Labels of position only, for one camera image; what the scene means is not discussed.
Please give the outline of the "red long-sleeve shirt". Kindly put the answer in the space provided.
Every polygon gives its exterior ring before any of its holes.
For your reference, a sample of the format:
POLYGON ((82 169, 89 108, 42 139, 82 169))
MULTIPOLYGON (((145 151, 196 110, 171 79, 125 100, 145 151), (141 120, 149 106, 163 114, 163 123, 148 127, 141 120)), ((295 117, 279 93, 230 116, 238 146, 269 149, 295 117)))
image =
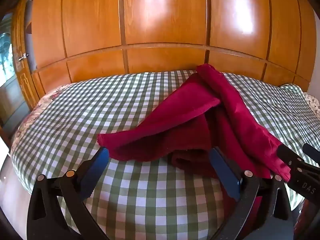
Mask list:
POLYGON ((208 64, 198 66, 137 127, 100 134, 117 161, 134 161, 128 186, 111 189, 108 210, 118 239, 207 239, 235 208, 209 160, 219 148, 260 178, 289 168, 280 141, 257 123, 239 92, 208 64))

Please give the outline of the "floral bedspread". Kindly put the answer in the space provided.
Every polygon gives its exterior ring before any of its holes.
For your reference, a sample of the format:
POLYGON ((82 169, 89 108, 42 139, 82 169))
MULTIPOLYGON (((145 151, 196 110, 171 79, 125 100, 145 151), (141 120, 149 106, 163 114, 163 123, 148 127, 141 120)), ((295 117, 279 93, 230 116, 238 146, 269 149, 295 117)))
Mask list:
POLYGON ((45 94, 39 100, 36 107, 21 122, 20 126, 15 132, 12 139, 10 154, 14 152, 15 148, 17 147, 19 141, 22 139, 22 137, 26 133, 27 129, 35 122, 35 120, 40 116, 40 114, 69 86, 71 86, 71 84, 66 84, 66 85, 61 85, 59 87, 56 87, 51 91, 49 91, 47 94, 45 94))

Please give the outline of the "wooden wardrobe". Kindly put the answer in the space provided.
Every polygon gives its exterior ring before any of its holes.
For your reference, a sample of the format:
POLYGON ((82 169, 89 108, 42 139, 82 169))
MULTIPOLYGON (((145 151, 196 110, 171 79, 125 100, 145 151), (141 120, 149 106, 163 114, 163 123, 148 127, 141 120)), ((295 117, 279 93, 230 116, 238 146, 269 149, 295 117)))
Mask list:
POLYGON ((316 54, 308 0, 34 0, 36 91, 208 63, 307 90, 316 54))

